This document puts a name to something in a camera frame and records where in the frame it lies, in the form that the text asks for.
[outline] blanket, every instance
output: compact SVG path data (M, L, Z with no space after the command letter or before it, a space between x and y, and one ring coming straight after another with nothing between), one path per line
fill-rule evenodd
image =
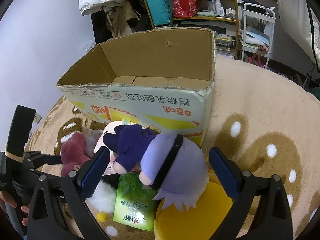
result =
M85 135L104 124L84 116L65 97L55 104L27 145L27 151L60 154L73 132ZM257 66L217 56L211 117L203 152L218 146L242 170L255 176L278 174L292 212L294 236L306 227L320 204L320 102L294 82ZM61 166L42 171L60 175ZM248 230L258 205L255 198L239 235ZM77 229L68 208L68 223ZM112 221L100 224L111 239L154 239L154 233Z

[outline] green tissue package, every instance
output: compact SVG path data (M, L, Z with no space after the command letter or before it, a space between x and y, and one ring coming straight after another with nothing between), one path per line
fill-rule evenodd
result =
M143 185L139 175L122 174L117 190L113 221L142 230L152 231L156 213L157 191Z

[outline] teal bag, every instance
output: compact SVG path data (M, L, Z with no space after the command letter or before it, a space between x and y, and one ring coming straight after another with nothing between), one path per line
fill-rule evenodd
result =
M169 24L169 12L166 0L146 0L153 24L155 26Z

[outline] purple plush doll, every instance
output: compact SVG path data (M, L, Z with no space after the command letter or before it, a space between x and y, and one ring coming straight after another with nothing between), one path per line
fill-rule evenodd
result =
M170 152L177 134L156 134L140 125L120 125L115 127L116 134L107 133L103 142L118 154L114 170L117 173L131 171L140 162L140 181L144 185L153 184L158 171ZM201 149L191 140L183 138L175 160L159 188L154 200L165 198L162 209L172 203L178 210L186 210L204 192L209 181L208 168Z

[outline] small yellow pom-pom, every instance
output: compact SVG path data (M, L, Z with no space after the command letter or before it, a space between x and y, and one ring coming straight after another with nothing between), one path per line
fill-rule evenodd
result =
M99 222L103 223L108 220L108 215L105 212L98 212L96 218Z

